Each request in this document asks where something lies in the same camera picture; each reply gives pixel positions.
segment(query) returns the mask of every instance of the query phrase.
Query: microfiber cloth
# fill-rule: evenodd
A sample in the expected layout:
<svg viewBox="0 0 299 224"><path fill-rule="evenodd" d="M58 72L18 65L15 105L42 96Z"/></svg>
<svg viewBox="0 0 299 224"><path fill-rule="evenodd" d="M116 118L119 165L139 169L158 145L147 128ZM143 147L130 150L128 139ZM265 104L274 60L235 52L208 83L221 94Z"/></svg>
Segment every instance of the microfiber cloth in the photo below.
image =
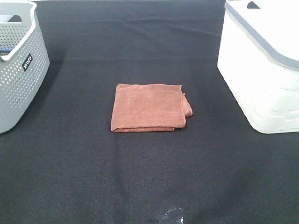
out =
<svg viewBox="0 0 299 224"><path fill-rule="evenodd" d="M192 116L181 85L118 84L111 119L113 132L173 131Z"/></svg>

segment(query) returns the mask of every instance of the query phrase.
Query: brown towel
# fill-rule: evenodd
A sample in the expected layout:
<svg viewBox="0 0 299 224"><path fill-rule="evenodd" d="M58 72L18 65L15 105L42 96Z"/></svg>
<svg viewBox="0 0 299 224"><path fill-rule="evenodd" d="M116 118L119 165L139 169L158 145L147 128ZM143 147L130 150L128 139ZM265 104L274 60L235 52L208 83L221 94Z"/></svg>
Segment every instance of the brown towel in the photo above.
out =
<svg viewBox="0 0 299 224"><path fill-rule="evenodd" d="M118 84L111 131L173 131L185 127L189 116L192 109L181 85Z"/></svg>

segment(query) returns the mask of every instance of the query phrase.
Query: plastic basket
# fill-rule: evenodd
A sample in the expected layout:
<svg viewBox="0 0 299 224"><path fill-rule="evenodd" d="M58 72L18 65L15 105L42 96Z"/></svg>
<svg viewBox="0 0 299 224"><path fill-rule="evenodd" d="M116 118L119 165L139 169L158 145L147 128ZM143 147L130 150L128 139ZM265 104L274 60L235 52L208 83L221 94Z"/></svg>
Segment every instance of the plastic basket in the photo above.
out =
<svg viewBox="0 0 299 224"><path fill-rule="evenodd" d="M14 127L38 91L49 58L35 12L27 1L0 2L1 15L18 15L21 22L0 22L0 133Z"/></svg>

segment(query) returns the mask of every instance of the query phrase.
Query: gray lid edge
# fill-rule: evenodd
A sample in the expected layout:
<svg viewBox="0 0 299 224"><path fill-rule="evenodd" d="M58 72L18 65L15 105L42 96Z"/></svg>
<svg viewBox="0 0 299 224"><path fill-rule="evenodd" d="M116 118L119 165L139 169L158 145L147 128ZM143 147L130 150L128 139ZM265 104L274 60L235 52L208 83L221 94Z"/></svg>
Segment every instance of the gray lid edge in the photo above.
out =
<svg viewBox="0 0 299 224"><path fill-rule="evenodd" d="M226 1L225 8L242 24L242 26L253 36L254 39L268 52L278 63L299 70L299 61L286 57L277 52L231 5Z"/></svg>

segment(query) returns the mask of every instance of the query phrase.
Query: folded towel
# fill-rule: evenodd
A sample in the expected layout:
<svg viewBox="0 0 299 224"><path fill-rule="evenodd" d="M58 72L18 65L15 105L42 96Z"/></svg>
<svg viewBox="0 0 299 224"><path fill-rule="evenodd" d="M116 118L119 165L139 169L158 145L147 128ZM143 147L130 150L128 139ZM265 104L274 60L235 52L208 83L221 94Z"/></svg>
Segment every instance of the folded towel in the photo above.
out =
<svg viewBox="0 0 299 224"><path fill-rule="evenodd" d="M111 131L173 131L185 127L185 118L189 116L192 116L192 109L181 85L118 84Z"/></svg>

